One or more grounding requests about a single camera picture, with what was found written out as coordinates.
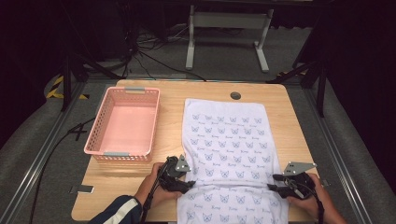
printed towel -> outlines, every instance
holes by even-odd
[[[187,99],[182,144],[196,183],[177,223],[288,223],[289,204],[266,185],[280,169],[263,105]]]

sleeve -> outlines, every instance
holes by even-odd
[[[105,211],[94,217],[89,223],[139,223],[142,214],[141,203],[133,196],[121,195],[111,203]]]

pink basket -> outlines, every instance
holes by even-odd
[[[110,87],[84,147],[99,161],[151,161],[160,90]]]

